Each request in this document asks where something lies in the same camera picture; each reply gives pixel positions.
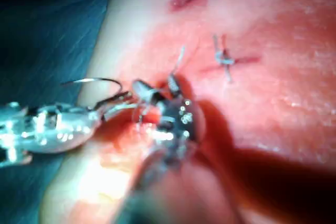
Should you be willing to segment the left arm needle driver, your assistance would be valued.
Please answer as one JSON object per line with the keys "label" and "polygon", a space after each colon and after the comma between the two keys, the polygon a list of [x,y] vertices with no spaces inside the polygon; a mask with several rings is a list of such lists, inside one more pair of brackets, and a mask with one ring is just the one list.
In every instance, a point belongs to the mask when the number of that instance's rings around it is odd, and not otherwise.
{"label": "left arm needle driver", "polygon": [[102,123],[99,111],[55,103],[22,107],[17,102],[1,106],[1,167],[28,164],[33,154],[62,153],[91,138]]}

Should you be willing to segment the right arm needle driver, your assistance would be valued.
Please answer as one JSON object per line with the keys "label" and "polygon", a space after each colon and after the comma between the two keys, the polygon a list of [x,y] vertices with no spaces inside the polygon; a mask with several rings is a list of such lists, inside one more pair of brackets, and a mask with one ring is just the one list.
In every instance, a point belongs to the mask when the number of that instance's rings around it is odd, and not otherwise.
{"label": "right arm needle driver", "polygon": [[178,97],[159,102],[157,107],[161,115],[154,130],[156,144],[176,156],[191,155],[206,132],[205,116],[199,104]]}

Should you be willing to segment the left arm needle driver jaw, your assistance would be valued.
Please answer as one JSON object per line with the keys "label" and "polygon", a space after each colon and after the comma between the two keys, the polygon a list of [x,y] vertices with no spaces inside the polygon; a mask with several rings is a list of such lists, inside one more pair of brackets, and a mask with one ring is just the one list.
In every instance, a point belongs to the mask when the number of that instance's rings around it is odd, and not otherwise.
{"label": "left arm needle driver jaw", "polygon": [[102,122],[107,122],[110,119],[118,116],[121,112],[129,109],[135,109],[138,106],[137,103],[118,103],[118,104],[107,104],[102,107]]}
{"label": "left arm needle driver jaw", "polygon": [[100,100],[93,107],[93,110],[100,113],[107,113],[119,104],[123,104],[133,98],[131,91],[119,92],[109,98]]}

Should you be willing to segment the right arm needle driver jaw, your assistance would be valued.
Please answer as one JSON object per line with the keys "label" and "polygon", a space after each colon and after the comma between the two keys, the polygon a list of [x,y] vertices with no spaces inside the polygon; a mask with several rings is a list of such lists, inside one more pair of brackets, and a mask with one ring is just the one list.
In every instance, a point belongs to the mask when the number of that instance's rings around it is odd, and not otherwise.
{"label": "right arm needle driver jaw", "polygon": [[133,93],[145,103],[157,103],[159,92],[143,80],[132,82]]}
{"label": "right arm needle driver jaw", "polygon": [[194,98],[190,82],[182,75],[170,74],[167,78],[167,86],[172,98]]}

